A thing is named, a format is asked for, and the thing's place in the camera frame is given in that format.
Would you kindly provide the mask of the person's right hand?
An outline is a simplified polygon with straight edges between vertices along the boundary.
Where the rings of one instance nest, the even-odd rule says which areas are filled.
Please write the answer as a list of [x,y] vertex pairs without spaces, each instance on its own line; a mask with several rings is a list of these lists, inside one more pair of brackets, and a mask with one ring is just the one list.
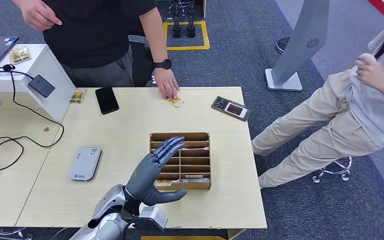
[[37,31],[43,32],[62,25],[56,13],[42,0],[20,0],[16,5],[24,21]]

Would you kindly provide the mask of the person's left hand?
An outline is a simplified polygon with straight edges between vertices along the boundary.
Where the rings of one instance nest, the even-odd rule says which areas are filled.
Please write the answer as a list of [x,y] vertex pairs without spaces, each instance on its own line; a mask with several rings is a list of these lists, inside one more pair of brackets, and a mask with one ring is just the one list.
[[178,98],[178,91],[180,90],[176,78],[171,69],[156,68],[154,70],[156,85],[159,88],[161,96],[164,99]]

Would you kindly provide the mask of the person's hand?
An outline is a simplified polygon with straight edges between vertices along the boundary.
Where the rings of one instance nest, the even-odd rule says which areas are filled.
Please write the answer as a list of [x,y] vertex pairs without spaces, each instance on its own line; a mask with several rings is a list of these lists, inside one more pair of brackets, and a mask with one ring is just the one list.
[[384,70],[380,63],[366,55],[357,58],[357,79],[379,92],[384,92]]

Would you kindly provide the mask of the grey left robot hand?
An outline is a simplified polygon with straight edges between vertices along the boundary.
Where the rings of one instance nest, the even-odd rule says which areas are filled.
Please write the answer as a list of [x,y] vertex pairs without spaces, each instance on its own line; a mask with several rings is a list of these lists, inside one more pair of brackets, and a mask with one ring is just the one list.
[[154,206],[176,202],[188,193],[185,188],[172,192],[160,192],[154,186],[165,164],[177,150],[184,146],[184,139],[183,136],[170,137],[140,161],[124,186],[130,196],[147,206]]

